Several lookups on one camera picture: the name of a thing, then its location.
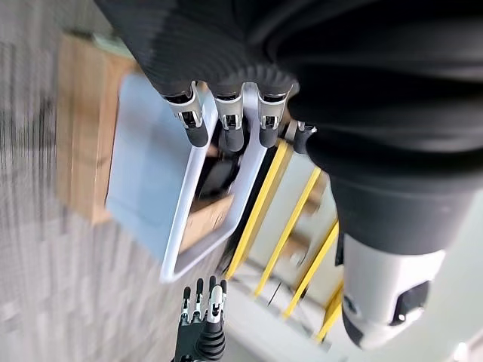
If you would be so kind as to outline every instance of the white plastic basket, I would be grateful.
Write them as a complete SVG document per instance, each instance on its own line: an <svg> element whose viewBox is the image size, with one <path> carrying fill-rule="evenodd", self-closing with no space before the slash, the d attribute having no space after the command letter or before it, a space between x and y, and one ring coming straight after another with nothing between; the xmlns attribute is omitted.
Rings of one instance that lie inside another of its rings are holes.
<svg viewBox="0 0 483 362"><path fill-rule="evenodd" d="M201 98L211 138L217 108L210 93ZM202 148L191 146L180 121L144 76L130 74L122 82L106 207L162 261L163 282L175 281L190 270L240 222L266 152L258 140L255 84L244 86L244 115L251 127L250 140L229 190L234 197L226 218L218 229L178 255L209 143Z"/></svg>

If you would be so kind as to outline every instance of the brown cardboard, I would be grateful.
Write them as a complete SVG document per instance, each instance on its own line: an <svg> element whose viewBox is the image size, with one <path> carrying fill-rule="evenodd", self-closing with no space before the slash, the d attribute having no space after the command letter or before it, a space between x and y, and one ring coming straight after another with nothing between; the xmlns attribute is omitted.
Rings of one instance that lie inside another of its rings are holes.
<svg viewBox="0 0 483 362"><path fill-rule="evenodd" d="M57 96L57 197L93 224L105 209L118 89L138 71L129 56L99 48L90 38L64 34Z"/></svg>
<svg viewBox="0 0 483 362"><path fill-rule="evenodd" d="M186 221L180 251L192 247L212 230L217 229L226 217L233 202L233 195L218 201L194 201Z"/></svg>
<svg viewBox="0 0 483 362"><path fill-rule="evenodd" d="M325 173L321 173L315 182L314 187L310 190L309 197L306 203L303 205L302 213L306 215L313 215L320 208L322 195L327 187L328 176Z"/></svg>
<svg viewBox="0 0 483 362"><path fill-rule="evenodd" d="M288 236L284 248L281 250L280 259L293 262L295 266L302 264L309 252L310 239L305 235L292 232Z"/></svg>

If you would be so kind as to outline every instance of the yellow metal bar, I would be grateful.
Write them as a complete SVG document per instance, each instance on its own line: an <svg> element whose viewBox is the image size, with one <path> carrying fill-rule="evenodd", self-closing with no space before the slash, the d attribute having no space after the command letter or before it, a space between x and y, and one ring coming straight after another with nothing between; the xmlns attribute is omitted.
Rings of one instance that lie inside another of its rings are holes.
<svg viewBox="0 0 483 362"><path fill-rule="evenodd" d="M249 240L251 239L252 233L257 225L257 220L261 216L264 217L263 214L263 205L265 203L270 202L269 191L271 189L272 184L274 181L278 179L278 183L280 183L280 178L278 177L279 174L279 167L283 160L285 159L285 155L288 153L290 149L289 145L285 141L281 141L278 145L277 152L273 157L272 163L270 164L269 171L263 181L262 187L260 188L260 192L258 193L257 200L255 201L254 207L248 217L247 225L243 230L243 234L241 234L240 241L238 246L236 247L235 254L233 255L232 261L229 265L228 271L226 272L226 279L230 279L234 274L240 260L243 257L243 254L249 244Z"/></svg>
<svg viewBox="0 0 483 362"><path fill-rule="evenodd" d="M327 235L326 239L324 240L323 244L320 246L320 249L315 256L314 260L312 261L312 264L310 267L307 269L305 275L303 276L302 280L299 283L299 286L297 290L295 291L294 297L292 298L290 304L288 305L287 309L285 309L283 313L284 318L288 318L290 314L295 309L295 306L297 305L300 297L302 296L303 291L305 288L307 288L307 285L309 285L310 280L314 276L315 272L317 271L317 268L320 266L320 263L324 259L324 257L327 255L327 252L331 248L332 244L335 242L337 239L337 236L339 235L339 222L335 222L334 226L332 226L331 231Z"/></svg>
<svg viewBox="0 0 483 362"><path fill-rule="evenodd" d="M342 314L343 289L343 283L341 282L328 303L322 327L317 336L315 336L315 340L319 343L322 342L329 329Z"/></svg>
<svg viewBox="0 0 483 362"><path fill-rule="evenodd" d="M283 249L285 242L288 239L288 236L290 235L292 229L294 228L295 223L297 222L297 219L300 213L302 212L303 205L306 203L307 198L309 197L310 191L312 191L312 188L314 187L315 182L320 176L320 172L321 172L320 168L316 167L312 172L312 175L310 175L309 181L307 182L305 189L302 192L302 195L299 197L299 201L295 205L294 211L292 211L292 214L290 215L290 219L288 219L287 225L285 226L285 229L282 232L275 249L273 250L272 256L270 257L270 260L266 265L265 270L263 271L262 278L260 279L258 287L254 291L255 296L258 296L260 295L260 293L262 293L262 290L263 290L263 287L265 287L266 281L268 280L270 274L272 274L272 270L275 267L275 264L277 263L278 256L280 255L280 252Z"/></svg>
<svg viewBox="0 0 483 362"><path fill-rule="evenodd" d="M269 187L269 191L267 192L267 195L265 197L265 201L263 202L262 208L260 209L260 212L257 216L257 220L255 221L255 225L253 227L253 230L250 234L250 237L248 238L248 242L247 242L247 245L245 247L245 251L243 252L243 255L241 256L240 263L245 262L245 260L248 258L248 254L250 253L250 249L253 246L255 239L257 238L258 232L260 231L260 228L263 224L266 213L268 212L270 204L272 203L273 197L275 196L275 193L277 192L277 189L278 189L278 186L280 185L281 179L283 178L285 171L287 170L288 164L290 163L290 160L292 159L293 153L294 153L294 149L292 147L288 147L287 151L284 154L283 159L281 160L280 165L278 166L277 174L275 175L275 178L273 179L272 184Z"/></svg>

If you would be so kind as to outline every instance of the robotic hand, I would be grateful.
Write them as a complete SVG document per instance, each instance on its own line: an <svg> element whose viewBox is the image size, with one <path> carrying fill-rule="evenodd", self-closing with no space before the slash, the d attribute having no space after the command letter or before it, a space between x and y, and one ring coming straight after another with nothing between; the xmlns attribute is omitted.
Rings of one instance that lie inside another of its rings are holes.
<svg viewBox="0 0 483 362"><path fill-rule="evenodd" d="M210 277L210 296L208 309L202 314L203 279L196 285L196 307L189 317L189 297L191 290L184 289L183 309L176 342L176 353L172 362L218 361L225 351L223 334L224 306L226 301L226 281L217 284L214 276Z"/></svg>
<svg viewBox="0 0 483 362"><path fill-rule="evenodd" d="M331 178L349 337L376 348L418 319L483 184L483 2L96 2L195 146L208 135L193 81L233 150L243 84L258 85L266 147L298 84L288 108L297 150Z"/></svg>

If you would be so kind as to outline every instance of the gray carpet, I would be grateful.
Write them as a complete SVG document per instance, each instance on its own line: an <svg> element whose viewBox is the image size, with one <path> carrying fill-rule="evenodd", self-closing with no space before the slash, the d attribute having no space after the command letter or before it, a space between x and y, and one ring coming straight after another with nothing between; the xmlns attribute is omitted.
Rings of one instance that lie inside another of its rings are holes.
<svg viewBox="0 0 483 362"><path fill-rule="evenodd" d="M185 284L171 285L113 222L55 199L61 29L110 32L90 0L0 1L0 362L168 361Z"/></svg>

